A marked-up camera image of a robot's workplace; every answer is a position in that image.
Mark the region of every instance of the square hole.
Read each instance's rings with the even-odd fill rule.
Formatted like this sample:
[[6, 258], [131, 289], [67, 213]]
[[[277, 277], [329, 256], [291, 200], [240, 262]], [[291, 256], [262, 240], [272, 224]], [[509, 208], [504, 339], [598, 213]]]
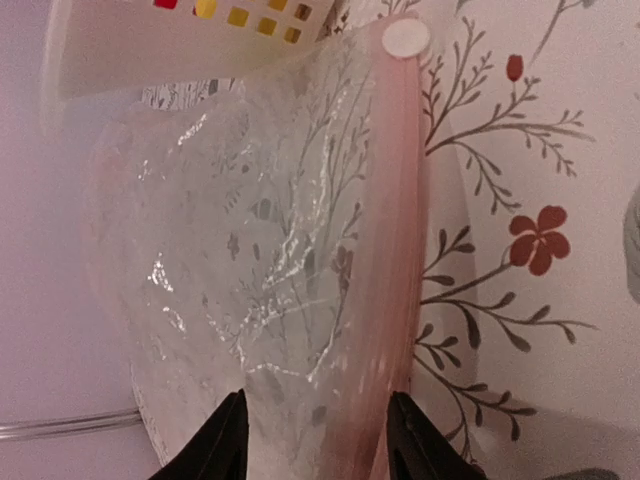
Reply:
[[194, 13], [200, 18], [213, 18], [217, 6], [217, 0], [198, 0]]
[[174, 8], [176, 8], [176, 5], [178, 4], [178, 0], [154, 0], [153, 4], [156, 7], [173, 10]]
[[284, 34], [284, 39], [289, 43], [294, 43], [294, 44], [298, 43], [298, 40], [300, 40], [301, 33], [302, 32], [297, 28], [289, 27], [287, 28], [287, 31]]
[[296, 8], [294, 17], [299, 18], [300, 20], [305, 22], [311, 16], [311, 10], [312, 8], [309, 5], [301, 3], [300, 5], [298, 5], [298, 8]]
[[265, 35], [271, 36], [276, 30], [276, 25], [278, 25], [278, 22], [272, 20], [271, 18], [264, 17], [261, 18], [260, 23], [258, 23], [258, 31], [260, 33], [264, 33]]
[[229, 12], [227, 23], [236, 27], [244, 27], [249, 20], [249, 12], [244, 8], [233, 7]]
[[287, 0], [269, 0], [269, 6], [274, 10], [282, 12], [284, 7], [287, 6]]

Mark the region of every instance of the wrinkled plastic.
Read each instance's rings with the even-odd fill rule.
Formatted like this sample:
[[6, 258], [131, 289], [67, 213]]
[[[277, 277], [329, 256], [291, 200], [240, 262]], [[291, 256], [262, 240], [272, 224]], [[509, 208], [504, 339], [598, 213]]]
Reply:
[[92, 269], [164, 462], [245, 388], [250, 478], [368, 478], [408, 380], [424, 244], [418, 148], [405, 164], [383, 145], [381, 28], [99, 147]]

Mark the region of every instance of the silver pipe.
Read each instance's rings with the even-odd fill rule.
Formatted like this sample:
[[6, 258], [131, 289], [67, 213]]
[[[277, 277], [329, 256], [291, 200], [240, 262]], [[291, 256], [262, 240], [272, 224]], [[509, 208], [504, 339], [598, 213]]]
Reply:
[[40, 440], [125, 428], [142, 422], [138, 409], [98, 415], [0, 424], [0, 442]]

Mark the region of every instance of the metal bar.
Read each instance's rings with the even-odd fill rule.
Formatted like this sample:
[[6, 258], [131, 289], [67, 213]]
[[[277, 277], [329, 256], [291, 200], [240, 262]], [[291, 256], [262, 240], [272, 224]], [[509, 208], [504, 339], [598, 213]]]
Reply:
[[0, 442], [40, 440], [113, 430], [142, 422], [138, 409], [98, 415], [0, 424]]

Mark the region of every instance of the white button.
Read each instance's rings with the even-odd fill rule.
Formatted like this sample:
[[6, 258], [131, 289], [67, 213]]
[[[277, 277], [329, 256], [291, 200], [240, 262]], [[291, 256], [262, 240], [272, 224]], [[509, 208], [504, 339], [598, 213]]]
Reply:
[[389, 25], [382, 35], [382, 45], [389, 55], [411, 58], [420, 55], [431, 41], [429, 28], [415, 18], [403, 18]]

